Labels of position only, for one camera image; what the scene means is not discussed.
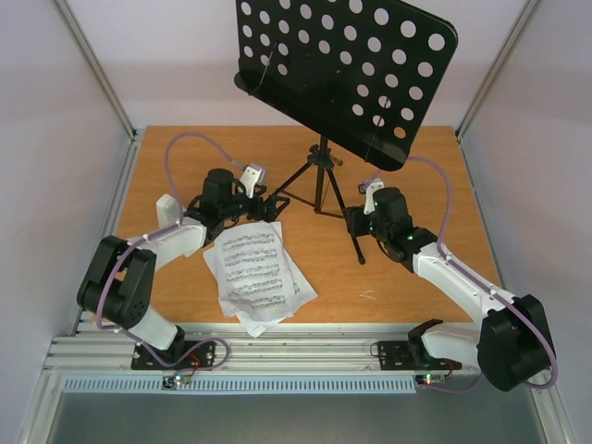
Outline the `white metronome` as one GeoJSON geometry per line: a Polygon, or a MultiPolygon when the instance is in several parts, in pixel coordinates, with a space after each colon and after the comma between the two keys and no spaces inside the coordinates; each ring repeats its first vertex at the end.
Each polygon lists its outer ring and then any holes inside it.
{"type": "Polygon", "coordinates": [[[166,233],[160,235],[156,242],[169,253],[189,257],[197,250],[196,239],[200,238],[200,234],[195,232],[196,226],[189,219],[179,222],[180,209],[181,206],[169,194],[164,194],[157,200],[158,226],[166,228],[166,233]]]}

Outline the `black music stand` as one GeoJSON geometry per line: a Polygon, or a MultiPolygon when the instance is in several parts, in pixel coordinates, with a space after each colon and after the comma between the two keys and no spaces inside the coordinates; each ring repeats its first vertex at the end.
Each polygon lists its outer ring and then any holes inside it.
{"type": "Polygon", "coordinates": [[[236,86],[384,171],[403,167],[457,50],[403,1],[239,1],[236,86]]]}

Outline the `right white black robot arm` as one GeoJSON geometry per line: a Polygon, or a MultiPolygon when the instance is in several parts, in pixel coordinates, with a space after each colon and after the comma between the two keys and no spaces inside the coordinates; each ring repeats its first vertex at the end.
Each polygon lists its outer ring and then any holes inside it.
{"type": "Polygon", "coordinates": [[[555,385],[557,355],[536,297],[518,297],[478,275],[436,234],[416,226],[401,191],[381,181],[367,188],[364,204],[346,208],[344,216],[354,239],[373,237],[388,259],[443,292],[473,321],[472,327],[455,327],[432,319],[412,329],[407,348],[414,364],[467,364],[504,392],[531,386],[532,377],[543,371],[550,377],[540,388],[555,385]]]}

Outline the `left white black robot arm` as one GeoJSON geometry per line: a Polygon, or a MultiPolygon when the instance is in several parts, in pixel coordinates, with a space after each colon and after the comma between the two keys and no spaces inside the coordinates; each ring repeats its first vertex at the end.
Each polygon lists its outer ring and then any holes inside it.
{"type": "Polygon", "coordinates": [[[290,200],[281,193],[266,196],[264,174],[255,166],[247,167],[240,178],[223,168],[212,169],[201,193],[187,206],[169,195],[158,201],[157,231],[130,240],[103,238],[80,284],[79,307],[147,345],[165,368],[181,365],[186,357],[185,334],[152,307],[154,275],[164,265],[212,243],[228,222],[242,217],[275,221],[290,200]]]}

